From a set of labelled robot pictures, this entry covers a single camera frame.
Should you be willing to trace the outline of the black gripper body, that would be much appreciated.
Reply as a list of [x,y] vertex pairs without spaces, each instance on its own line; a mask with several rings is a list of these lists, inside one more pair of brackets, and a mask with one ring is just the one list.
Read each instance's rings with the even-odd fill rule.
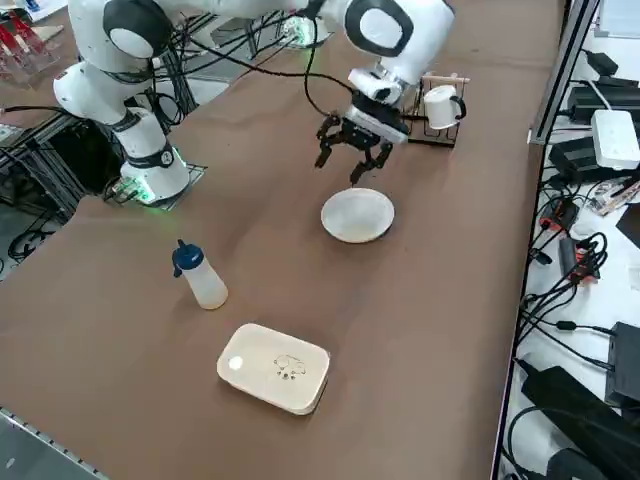
[[386,142],[398,145],[408,142],[409,127],[402,119],[402,112],[394,106],[372,100],[362,92],[352,94],[351,106],[344,117]]

